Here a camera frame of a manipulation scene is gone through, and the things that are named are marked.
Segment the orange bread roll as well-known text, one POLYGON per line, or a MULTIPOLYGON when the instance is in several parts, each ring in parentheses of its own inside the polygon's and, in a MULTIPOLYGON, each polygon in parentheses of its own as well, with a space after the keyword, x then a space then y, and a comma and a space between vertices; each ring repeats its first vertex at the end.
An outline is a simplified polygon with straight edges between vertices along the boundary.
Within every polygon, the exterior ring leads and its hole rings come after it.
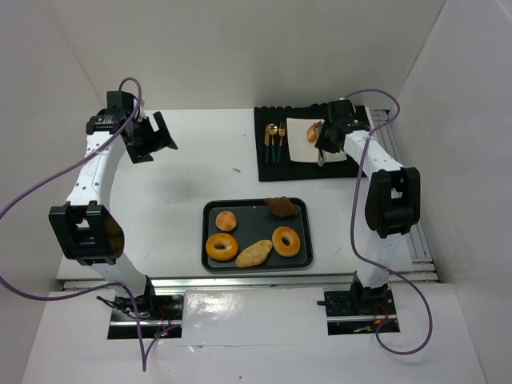
POLYGON ((318 136, 320 133, 320 130, 323 126, 323 122, 315 122, 313 123, 306 131, 306 139, 310 143, 316 143, 318 140, 318 136))

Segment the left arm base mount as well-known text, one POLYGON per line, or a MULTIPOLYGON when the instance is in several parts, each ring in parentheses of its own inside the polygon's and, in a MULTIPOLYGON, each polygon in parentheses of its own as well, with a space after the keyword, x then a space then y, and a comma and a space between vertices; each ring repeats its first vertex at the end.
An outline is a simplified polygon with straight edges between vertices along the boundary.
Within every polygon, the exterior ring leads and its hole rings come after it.
MULTIPOLYGON (((109 340, 127 340, 138 337, 136 317, 128 299, 115 297, 97 300, 111 309, 107 338, 109 340)), ((136 298, 139 311, 140 327, 144 339, 181 338, 182 316, 184 310, 183 294, 156 295, 152 306, 143 305, 136 298)))

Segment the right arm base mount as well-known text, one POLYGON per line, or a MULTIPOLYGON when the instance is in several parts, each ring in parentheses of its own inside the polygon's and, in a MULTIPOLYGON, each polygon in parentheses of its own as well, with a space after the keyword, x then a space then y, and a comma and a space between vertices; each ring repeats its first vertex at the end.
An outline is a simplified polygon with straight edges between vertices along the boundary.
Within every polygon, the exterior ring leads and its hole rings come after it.
POLYGON ((358 282, 329 286, 317 305, 326 312, 328 335, 374 334, 400 331, 398 312, 388 285, 362 288, 358 282))

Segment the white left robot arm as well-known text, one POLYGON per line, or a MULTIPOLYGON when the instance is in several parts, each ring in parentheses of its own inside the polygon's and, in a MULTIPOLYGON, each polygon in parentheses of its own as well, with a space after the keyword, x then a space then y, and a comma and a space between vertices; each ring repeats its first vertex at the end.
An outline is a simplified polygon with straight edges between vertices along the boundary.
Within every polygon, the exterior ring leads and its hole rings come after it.
POLYGON ((116 285, 114 308, 151 312, 156 308, 154 287, 124 252, 125 235, 109 211, 110 193, 124 153, 133 163, 150 162, 153 152, 177 145, 159 111, 151 118, 137 113, 136 121, 115 137, 128 116, 127 110, 105 109, 90 118, 86 152, 92 159, 81 167, 66 202, 51 207, 49 220, 67 259, 116 285))

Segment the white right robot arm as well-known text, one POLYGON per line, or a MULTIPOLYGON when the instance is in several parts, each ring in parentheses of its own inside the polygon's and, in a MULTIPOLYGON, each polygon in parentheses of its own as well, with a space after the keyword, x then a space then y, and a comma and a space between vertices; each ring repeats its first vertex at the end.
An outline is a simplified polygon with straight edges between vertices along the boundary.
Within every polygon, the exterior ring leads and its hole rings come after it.
POLYGON ((350 302, 360 314, 368 314, 386 298, 390 268, 399 244, 420 218, 420 174, 405 167, 374 139, 370 127, 356 120, 348 99, 329 102, 320 123, 315 146, 323 154, 343 152, 358 164, 358 176, 350 218, 350 244, 358 268, 350 285, 350 302), (367 251, 355 243, 355 219, 361 176, 369 187, 365 220, 371 231, 367 251))

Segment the metal tongs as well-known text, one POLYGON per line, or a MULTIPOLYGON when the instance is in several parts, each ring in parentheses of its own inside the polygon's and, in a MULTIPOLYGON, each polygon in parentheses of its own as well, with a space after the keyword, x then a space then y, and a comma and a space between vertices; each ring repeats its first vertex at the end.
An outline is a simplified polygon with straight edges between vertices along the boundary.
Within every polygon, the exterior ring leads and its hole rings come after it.
POLYGON ((324 163, 325 163, 325 157, 324 157, 324 153, 321 149, 317 148, 316 149, 318 150, 318 159, 317 159, 317 164, 319 166, 323 166, 324 163))

